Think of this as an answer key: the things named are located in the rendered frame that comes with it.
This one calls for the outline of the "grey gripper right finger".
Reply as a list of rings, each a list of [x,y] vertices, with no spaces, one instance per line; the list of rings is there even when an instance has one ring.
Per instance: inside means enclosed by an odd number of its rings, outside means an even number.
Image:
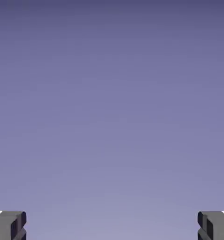
[[[224,240],[224,210],[199,211],[197,240]]]

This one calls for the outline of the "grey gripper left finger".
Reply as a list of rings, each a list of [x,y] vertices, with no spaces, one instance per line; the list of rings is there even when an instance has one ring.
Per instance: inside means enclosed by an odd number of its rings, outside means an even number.
[[[0,210],[0,240],[27,240],[25,211]]]

